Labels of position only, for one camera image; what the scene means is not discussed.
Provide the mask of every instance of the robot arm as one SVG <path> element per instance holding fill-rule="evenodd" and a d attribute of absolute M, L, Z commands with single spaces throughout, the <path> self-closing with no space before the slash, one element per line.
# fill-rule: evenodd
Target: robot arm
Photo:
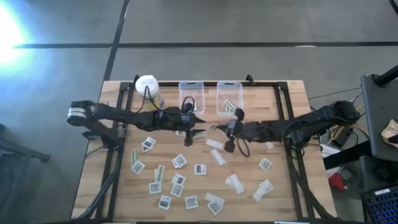
<path fill-rule="evenodd" d="M 238 119 L 217 126 L 229 138 L 224 147 L 228 152 L 234 151 L 234 139 L 267 142 L 282 141 L 288 137 L 292 146 L 302 147 L 313 135 L 323 134 L 334 125 L 355 124 L 361 117 L 348 101 L 336 101 L 319 110 L 287 121 L 254 121 L 243 124 L 243 110 L 238 108 L 235 115 Z"/>
<path fill-rule="evenodd" d="M 135 113 L 117 109 L 103 103 L 92 101 L 74 101 L 68 113 L 68 123 L 72 126 L 84 126 L 90 131 L 83 133 L 84 137 L 92 139 L 99 136 L 104 145 L 108 147 L 119 146 L 119 131 L 108 128 L 100 122 L 101 119 L 109 119 L 122 123 L 133 124 L 143 131 L 185 131 L 185 145 L 192 145 L 192 137 L 204 130 L 192 130 L 196 123 L 205 123 L 193 113 L 192 104 L 186 103 L 182 110 L 178 107 L 169 107 L 164 110 L 145 111 Z"/>

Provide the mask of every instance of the gray floor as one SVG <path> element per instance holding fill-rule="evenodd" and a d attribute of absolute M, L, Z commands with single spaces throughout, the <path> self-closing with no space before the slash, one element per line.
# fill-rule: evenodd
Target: gray floor
<path fill-rule="evenodd" d="M 111 43 L 122 4 L 0 0 L 25 44 Z M 397 41 L 397 24 L 388 0 L 132 0 L 121 42 Z M 30 165 L 17 219 L 67 220 L 87 145 L 82 129 L 66 123 L 67 110 L 73 100 L 98 99 L 110 49 L 7 53 L 0 57 L 7 59 L 0 61 L 0 123 L 11 139 L 52 154 L 49 163 Z M 154 74 L 159 80 L 234 80 L 251 74 L 262 80 L 304 80 L 311 98 L 359 87 L 361 75 L 385 72 L 397 58 L 398 47 L 119 49 L 111 80 L 132 80 L 135 74 Z M 310 104 L 319 108 L 359 93 L 314 98 Z M 366 119 L 359 123 L 366 127 Z M 335 195 L 340 217 L 361 218 L 358 206 L 345 210 L 357 201 Z"/>

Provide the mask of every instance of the label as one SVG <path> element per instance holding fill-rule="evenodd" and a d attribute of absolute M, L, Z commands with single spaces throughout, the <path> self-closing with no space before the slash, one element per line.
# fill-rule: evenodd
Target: label
<path fill-rule="evenodd" d="M 378 190 L 377 192 L 374 192 L 375 195 L 380 195 L 380 194 L 385 194 L 390 192 L 390 189 L 384 189 L 384 190 Z"/>

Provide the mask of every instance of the clear plastic container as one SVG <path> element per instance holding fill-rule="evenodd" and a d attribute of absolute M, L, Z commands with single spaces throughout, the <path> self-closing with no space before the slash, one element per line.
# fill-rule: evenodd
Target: clear plastic container
<path fill-rule="evenodd" d="M 217 116 L 219 118 L 235 118 L 233 112 L 227 113 L 226 100 L 243 110 L 243 87 L 241 82 L 220 81 L 217 83 Z"/>
<path fill-rule="evenodd" d="M 182 105 L 182 101 L 187 96 L 192 96 L 195 100 L 194 113 L 196 115 L 203 115 L 205 112 L 205 86 L 203 82 L 197 81 L 187 81 L 180 82 L 178 84 L 178 89 L 180 90 L 180 104 Z"/>

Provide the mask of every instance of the wooden tabletop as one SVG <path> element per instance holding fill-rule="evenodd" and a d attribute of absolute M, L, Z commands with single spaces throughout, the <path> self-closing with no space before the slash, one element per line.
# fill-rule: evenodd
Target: wooden tabletop
<path fill-rule="evenodd" d="M 286 82 L 289 85 L 294 115 L 300 116 L 310 112 L 303 81 L 295 80 Z M 104 82 L 99 102 L 116 106 L 119 84 L 120 82 Z M 165 106 L 178 106 L 178 87 L 162 87 L 161 91 L 165 100 Z M 207 123 L 199 124 L 195 128 L 208 129 L 212 124 L 220 124 L 228 121 L 228 119 L 218 118 L 216 115 L 216 87 L 205 87 L 205 100 L 206 109 L 200 118 L 207 121 Z M 245 86 L 243 88 L 243 100 L 244 112 L 246 114 L 244 122 L 279 119 L 273 87 Z M 136 111 L 141 103 L 142 98 L 134 93 L 131 109 Z M 109 127 L 112 125 L 112 121 L 102 122 Z M 227 138 L 217 130 L 207 131 L 206 135 L 215 141 L 227 141 Z M 141 142 L 148 136 L 154 138 L 157 142 L 153 150 L 144 153 L 141 150 Z M 194 145 L 184 147 L 183 137 L 176 136 L 171 131 L 154 131 L 148 133 L 138 130 L 133 125 L 129 125 L 124 147 L 114 221 L 243 222 L 289 221 L 297 219 L 285 150 L 281 143 L 274 142 L 275 146 L 271 150 L 267 149 L 264 144 L 249 143 L 251 151 L 249 158 L 242 156 L 238 150 L 233 154 L 220 151 L 226 161 L 226 164 L 220 167 L 210 154 L 212 148 L 206 146 L 205 141 L 206 139 L 195 140 Z M 99 147 L 101 144 L 101 141 L 90 142 L 88 151 Z M 139 175 L 136 175 L 131 170 L 131 149 L 139 149 L 139 160 L 145 164 L 145 169 Z M 181 169 L 175 169 L 171 160 L 179 154 L 185 156 L 188 164 Z M 272 166 L 267 172 L 258 166 L 263 157 L 272 162 Z M 98 193 L 105 158 L 106 149 L 101 149 L 92 153 L 85 160 L 73 208 L 73 217 L 79 216 Z M 335 206 L 318 146 L 305 148 L 304 163 L 311 191 L 327 211 L 335 216 Z M 194 164 L 206 164 L 207 175 L 194 175 Z M 151 195 L 149 194 L 148 184 L 154 182 L 154 169 L 158 165 L 165 166 L 162 193 Z M 180 198 L 170 195 L 172 187 L 171 180 L 176 173 L 187 178 Z M 232 174 L 236 174 L 244 184 L 243 193 L 237 194 L 232 187 L 225 184 L 227 176 Z M 260 202 L 256 202 L 252 196 L 258 188 L 258 184 L 266 179 L 270 180 L 274 186 L 274 190 L 265 195 Z M 217 215 L 213 215 L 206 206 L 208 203 L 205 200 L 207 192 L 225 199 L 224 207 Z M 169 211 L 158 208 L 161 195 L 172 197 Z M 199 207 L 187 210 L 185 208 L 185 197 L 191 195 L 197 195 Z M 300 199 L 303 202 L 302 193 L 300 193 Z M 104 214 L 106 214 L 108 211 L 108 201 L 106 201 L 104 208 Z"/>

